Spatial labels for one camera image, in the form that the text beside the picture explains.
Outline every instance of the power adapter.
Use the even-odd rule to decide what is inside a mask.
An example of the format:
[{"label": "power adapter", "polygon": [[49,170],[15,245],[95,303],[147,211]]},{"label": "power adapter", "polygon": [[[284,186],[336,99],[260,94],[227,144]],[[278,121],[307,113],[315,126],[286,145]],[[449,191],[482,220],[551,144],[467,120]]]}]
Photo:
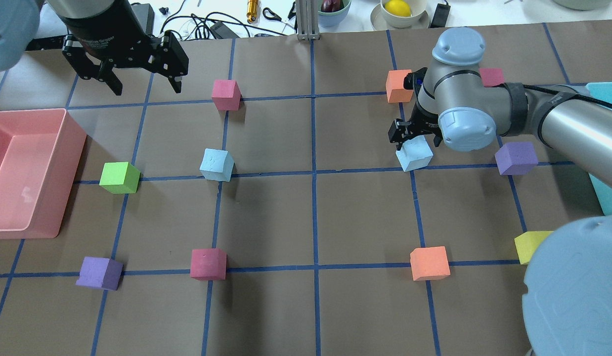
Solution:
[{"label": "power adapter", "polygon": [[446,19],[449,17],[449,11],[451,7],[445,4],[438,4],[436,6],[436,11],[433,13],[433,20],[431,20],[430,29],[434,29],[435,27],[445,27]]}]

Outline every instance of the purple cube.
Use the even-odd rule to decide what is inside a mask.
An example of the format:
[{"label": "purple cube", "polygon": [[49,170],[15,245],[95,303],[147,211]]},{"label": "purple cube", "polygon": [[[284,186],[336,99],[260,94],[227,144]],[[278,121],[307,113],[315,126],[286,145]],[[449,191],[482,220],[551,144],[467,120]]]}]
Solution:
[{"label": "purple cube", "polygon": [[123,263],[101,257],[84,257],[76,286],[116,291]]},{"label": "purple cube", "polygon": [[532,142],[505,143],[495,154],[495,160],[502,176],[520,176],[539,164]]}]

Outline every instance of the green cube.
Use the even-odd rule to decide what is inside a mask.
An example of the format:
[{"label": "green cube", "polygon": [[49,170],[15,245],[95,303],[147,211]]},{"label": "green cube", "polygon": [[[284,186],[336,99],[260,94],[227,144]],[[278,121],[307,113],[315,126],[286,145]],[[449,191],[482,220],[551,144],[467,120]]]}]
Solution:
[{"label": "green cube", "polygon": [[128,162],[109,162],[104,164],[100,186],[113,194],[133,194],[140,175],[139,169]]}]

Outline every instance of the yellow lemon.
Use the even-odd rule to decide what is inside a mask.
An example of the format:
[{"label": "yellow lemon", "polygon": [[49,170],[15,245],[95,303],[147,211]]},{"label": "yellow lemon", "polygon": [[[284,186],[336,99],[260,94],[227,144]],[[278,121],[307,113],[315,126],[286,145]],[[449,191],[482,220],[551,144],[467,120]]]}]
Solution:
[{"label": "yellow lemon", "polygon": [[409,17],[412,16],[412,9],[403,0],[390,0],[385,4],[385,10],[396,16]]}]

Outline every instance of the pink cube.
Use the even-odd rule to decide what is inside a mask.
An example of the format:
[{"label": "pink cube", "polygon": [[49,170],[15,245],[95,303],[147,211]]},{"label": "pink cube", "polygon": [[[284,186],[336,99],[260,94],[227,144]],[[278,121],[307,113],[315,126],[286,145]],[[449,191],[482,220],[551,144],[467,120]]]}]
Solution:
[{"label": "pink cube", "polygon": [[198,281],[225,279],[227,274],[227,254],[220,248],[201,248],[191,250],[189,277]]},{"label": "pink cube", "polygon": [[236,81],[217,79],[214,82],[212,100],[218,110],[238,110],[240,97],[240,88]]},{"label": "pink cube", "polygon": [[506,82],[503,78],[502,68],[480,68],[480,76],[482,77],[482,84],[487,88]]}]

